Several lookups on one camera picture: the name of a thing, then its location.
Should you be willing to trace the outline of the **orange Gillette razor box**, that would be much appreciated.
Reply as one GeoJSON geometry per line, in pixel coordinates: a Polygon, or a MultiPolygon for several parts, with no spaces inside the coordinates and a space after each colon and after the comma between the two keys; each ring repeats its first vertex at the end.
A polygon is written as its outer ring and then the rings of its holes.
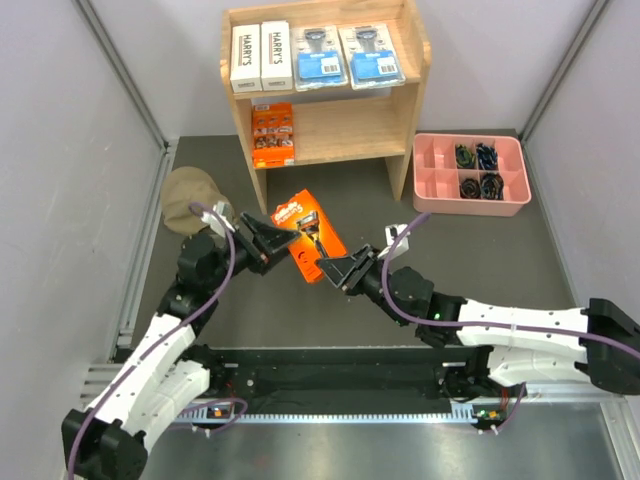
{"type": "Polygon", "coordinates": [[[278,228],[295,230],[300,234],[288,249],[302,277],[309,284],[317,283],[324,277],[316,265],[317,260],[347,254],[328,216],[307,189],[279,205],[271,215],[271,220],[278,228]]]}

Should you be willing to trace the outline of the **orange razor blade cartridge box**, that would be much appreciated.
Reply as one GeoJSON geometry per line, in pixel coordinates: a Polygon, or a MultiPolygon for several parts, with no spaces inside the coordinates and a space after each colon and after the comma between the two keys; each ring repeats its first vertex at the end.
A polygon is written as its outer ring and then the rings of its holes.
{"type": "Polygon", "coordinates": [[[252,142],[252,160],[256,169],[292,166],[295,163],[292,104],[254,105],[252,142]]]}

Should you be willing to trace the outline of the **white Harry's box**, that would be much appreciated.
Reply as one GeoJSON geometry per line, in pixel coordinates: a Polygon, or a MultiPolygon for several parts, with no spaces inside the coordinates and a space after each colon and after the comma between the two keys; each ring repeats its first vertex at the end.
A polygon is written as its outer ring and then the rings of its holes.
{"type": "Polygon", "coordinates": [[[232,29],[230,82],[234,93],[262,90],[260,25],[239,25],[232,29]]]}
{"type": "Polygon", "coordinates": [[[261,82],[264,91],[293,88],[290,28],[287,21],[261,24],[261,82]]]}

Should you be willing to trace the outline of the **blue razor blister pack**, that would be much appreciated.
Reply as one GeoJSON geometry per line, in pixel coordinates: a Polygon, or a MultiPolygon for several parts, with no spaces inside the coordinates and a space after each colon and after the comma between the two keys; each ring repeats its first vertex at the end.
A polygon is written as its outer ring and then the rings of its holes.
{"type": "Polygon", "coordinates": [[[349,82],[335,25],[293,28],[291,56],[297,92],[343,87],[349,82]]]}
{"type": "Polygon", "coordinates": [[[406,81],[388,26],[342,27],[339,35],[353,90],[388,88],[406,81]]]}

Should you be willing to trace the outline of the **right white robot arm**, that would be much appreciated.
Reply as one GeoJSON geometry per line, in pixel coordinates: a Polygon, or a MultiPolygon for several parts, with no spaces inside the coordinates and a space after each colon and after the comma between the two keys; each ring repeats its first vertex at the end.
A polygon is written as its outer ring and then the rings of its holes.
{"type": "Polygon", "coordinates": [[[410,267],[392,271],[369,245],[316,265],[345,295],[363,295],[396,324],[415,325],[421,342],[473,349],[466,380],[478,395],[525,382],[589,382],[613,394],[639,393],[639,327],[610,300],[564,310],[490,305],[440,293],[410,267]]]}

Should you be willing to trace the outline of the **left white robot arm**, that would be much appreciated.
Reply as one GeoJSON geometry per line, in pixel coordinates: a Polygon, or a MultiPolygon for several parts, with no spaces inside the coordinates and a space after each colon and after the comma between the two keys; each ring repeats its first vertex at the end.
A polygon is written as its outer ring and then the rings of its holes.
{"type": "Polygon", "coordinates": [[[202,394],[224,390],[225,370],[193,344],[232,277],[244,270],[266,274],[301,236],[247,213],[240,217],[246,232],[203,206],[196,213],[206,227],[183,241],[176,277],[138,346],[104,390],[62,422],[71,479],[140,478],[176,418],[202,394]]]}

